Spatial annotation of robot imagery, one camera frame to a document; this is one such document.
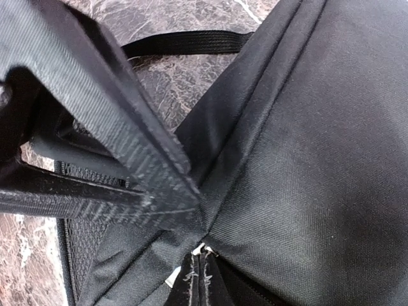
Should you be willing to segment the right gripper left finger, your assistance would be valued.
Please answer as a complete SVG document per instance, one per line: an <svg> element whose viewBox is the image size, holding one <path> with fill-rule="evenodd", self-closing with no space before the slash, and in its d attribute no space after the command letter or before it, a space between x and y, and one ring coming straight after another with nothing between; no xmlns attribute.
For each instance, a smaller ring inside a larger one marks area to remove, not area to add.
<svg viewBox="0 0 408 306"><path fill-rule="evenodd" d="M201 253L187 254L168 295L165 306L198 306L200 305L200 259Z"/></svg>

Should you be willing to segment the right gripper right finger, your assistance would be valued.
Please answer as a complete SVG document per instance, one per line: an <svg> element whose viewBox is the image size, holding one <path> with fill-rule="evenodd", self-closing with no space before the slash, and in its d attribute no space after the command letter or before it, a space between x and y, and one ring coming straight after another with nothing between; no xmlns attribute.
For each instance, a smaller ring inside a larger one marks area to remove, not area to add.
<svg viewBox="0 0 408 306"><path fill-rule="evenodd" d="M200 254L199 305L233 305L215 256L208 251Z"/></svg>

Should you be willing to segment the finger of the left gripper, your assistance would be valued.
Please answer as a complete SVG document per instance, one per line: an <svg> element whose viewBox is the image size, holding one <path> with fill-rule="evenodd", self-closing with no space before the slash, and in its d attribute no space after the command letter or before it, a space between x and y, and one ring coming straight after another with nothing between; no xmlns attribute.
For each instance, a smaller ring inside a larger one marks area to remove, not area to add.
<svg viewBox="0 0 408 306"><path fill-rule="evenodd" d="M162 203L146 193L98 184L31 166L18 159L1 164L1 211L173 230L198 206Z"/></svg>
<svg viewBox="0 0 408 306"><path fill-rule="evenodd" d="M158 201L195 204L180 144L107 28L60 1L1 2L1 76L27 68Z"/></svg>

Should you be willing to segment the black student backpack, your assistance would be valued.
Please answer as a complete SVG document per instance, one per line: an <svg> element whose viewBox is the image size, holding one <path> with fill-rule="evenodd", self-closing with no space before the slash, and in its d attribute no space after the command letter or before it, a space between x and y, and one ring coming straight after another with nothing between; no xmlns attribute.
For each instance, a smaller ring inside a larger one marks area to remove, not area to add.
<svg viewBox="0 0 408 306"><path fill-rule="evenodd" d="M233 305L407 304L407 2L280 1L177 129L175 231L59 221L73 305L165 305L215 256Z"/></svg>

